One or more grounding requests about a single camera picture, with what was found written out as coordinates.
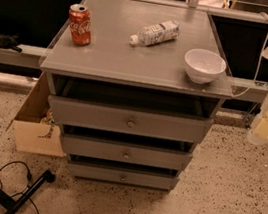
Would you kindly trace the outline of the black bag on shelf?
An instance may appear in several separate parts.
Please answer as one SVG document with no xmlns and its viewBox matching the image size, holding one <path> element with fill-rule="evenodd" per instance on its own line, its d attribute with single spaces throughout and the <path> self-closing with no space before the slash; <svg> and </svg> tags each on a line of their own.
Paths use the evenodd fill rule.
<svg viewBox="0 0 268 214">
<path fill-rule="evenodd" d="M 19 47 L 19 42 L 17 41 L 15 35 L 2 34 L 0 33 L 0 48 L 1 49 L 12 49 L 17 52 L 22 52 L 22 49 Z"/>
</svg>

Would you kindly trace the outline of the grey middle drawer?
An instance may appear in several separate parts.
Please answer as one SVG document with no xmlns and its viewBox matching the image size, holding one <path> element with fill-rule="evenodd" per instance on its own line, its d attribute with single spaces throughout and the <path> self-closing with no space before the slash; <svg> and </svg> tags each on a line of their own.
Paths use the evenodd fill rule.
<svg viewBox="0 0 268 214">
<path fill-rule="evenodd" d="M 61 137 L 65 153 L 101 158 L 164 169 L 184 169 L 191 153 L 166 150 L 103 139 L 67 134 Z"/>
</svg>

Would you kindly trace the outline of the cardboard box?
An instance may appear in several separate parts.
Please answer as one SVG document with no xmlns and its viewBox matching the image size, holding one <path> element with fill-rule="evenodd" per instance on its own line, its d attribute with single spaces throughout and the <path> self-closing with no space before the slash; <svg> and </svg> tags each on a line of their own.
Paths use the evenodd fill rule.
<svg viewBox="0 0 268 214">
<path fill-rule="evenodd" d="M 42 73 L 12 120 L 15 147 L 19 152 L 63 157 L 60 129 L 53 123 L 48 103 L 50 90 L 46 78 Z"/>
</svg>

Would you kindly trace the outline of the grey drawer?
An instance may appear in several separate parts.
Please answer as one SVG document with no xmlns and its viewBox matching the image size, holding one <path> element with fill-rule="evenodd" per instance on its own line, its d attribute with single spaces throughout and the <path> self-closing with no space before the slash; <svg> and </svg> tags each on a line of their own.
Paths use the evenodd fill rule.
<svg viewBox="0 0 268 214">
<path fill-rule="evenodd" d="M 166 150 L 103 139 L 67 134 L 61 137 L 65 153 L 101 158 L 164 169 L 184 169 L 191 153 Z"/>
<path fill-rule="evenodd" d="M 173 141 L 200 143 L 213 123 L 207 118 L 162 114 L 55 95 L 49 96 L 48 102 L 59 124 Z"/>
<path fill-rule="evenodd" d="M 163 190 L 171 190 L 178 183 L 178 178 L 171 178 L 170 176 L 164 175 L 157 176 L 139 172 L 113 170 L 75 163 L 69 163 L 68 168 L 71 174 L 75 177 L 106 182 L 112 181 L 114 183 L 118 182 Z"/>
</svg>

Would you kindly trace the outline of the grey top drawer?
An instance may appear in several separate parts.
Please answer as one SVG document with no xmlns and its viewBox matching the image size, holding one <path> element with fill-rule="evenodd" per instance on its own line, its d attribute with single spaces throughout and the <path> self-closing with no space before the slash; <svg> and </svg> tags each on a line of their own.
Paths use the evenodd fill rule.
<svg viewBox="0 0 268 214">
<path fill-rule="evenodd" d="M 200 143 L 213 123 L 207 118 L 162 114 L 55 95 L 49 96 L 48 102 L 59 124 L 173 141 Z"/>
</svg>

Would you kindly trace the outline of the grey bottom drawer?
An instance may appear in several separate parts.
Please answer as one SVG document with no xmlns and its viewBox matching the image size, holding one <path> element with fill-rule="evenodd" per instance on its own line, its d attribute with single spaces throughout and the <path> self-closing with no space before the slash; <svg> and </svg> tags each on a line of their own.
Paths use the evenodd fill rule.
<svg viewBox="0 0 268 214">
<path fill-rule="evenodd" d="M 171 190 L 178 183 L 178 178 L 171 178 L 170 176 L 164 175 L 157 176 L 139 172 L 113 170 L 75 163 L 69 163 L 68 168 L 71 174 L 75 177 L 106 182 L 112 181 L 114 183 L 118 182 L 163 190 Z"/>
</svg>

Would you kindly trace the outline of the white bowl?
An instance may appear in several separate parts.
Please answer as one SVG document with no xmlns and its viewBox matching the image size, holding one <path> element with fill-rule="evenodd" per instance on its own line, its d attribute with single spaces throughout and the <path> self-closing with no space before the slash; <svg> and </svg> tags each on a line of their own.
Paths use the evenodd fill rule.
<svg viewBox="0 0 268 214">
<path fill-rule="evenodd" d="M 196 84 L 211 83 L 226 70 L 225 60 L 206 49 L 192 49 L 185 53 L 185 72 Z"/>
</svg>

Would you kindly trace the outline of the grey drawer cabinet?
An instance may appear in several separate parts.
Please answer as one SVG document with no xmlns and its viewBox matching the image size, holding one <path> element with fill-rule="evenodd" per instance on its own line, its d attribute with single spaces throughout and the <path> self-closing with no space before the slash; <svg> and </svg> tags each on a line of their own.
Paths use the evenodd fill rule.
<svg viewBox="0 0 268 214">
<path fill-rule="evenodd" d="M 224 100 L 231 97 L 226 77 L 203 85 L 192 82 L 185 72 L 185 53 L 191 49 L 221 51 L 205 12 L 133 0 L 85 3 L 92 15 L 92 42 L 78 47 L 72 43 L 69 31 L 60 34 L 41 64 L 50 96 L 212 120 Z M 179 23 L 176 39 L 151 46 L 130 44 L 130 36 L 143 27 L 168 20 Z M 60 140 L 71 134 L 191 154 L 199 144 L 66 124 L 59 127 Z M 179 178 L 187 166 L 181 170 L 164 169 L 65 154 L 67 163 L 171 178 Z"/>
</svg>

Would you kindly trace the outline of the clear plastic water bottle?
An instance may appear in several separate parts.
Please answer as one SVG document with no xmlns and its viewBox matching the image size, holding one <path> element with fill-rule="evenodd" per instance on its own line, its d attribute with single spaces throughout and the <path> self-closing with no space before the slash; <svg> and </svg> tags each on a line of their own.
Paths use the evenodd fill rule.
<svg viewBox="0 0 268 214">
<path fill-rule="evenodd" d="M 130 36 L 131 45 L 151 46 L 170 40 L 179 36 L 180 26 L 176 20 L 149 25 L 143 27 L 137 34 Z"/>
</svg>

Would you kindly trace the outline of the red coca-cola can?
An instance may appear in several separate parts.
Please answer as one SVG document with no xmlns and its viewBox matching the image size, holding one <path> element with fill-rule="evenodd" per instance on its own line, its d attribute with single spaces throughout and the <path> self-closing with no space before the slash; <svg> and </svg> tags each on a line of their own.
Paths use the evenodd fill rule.
<svg viewBox="0 0 268 214">
<path fill-rule="evenodd" d="M 88 45 L 91 43 L 91 15 L 87 6 L 72 4 L 69 9 L 69 26 L 74 44 Z"/>
</svg>

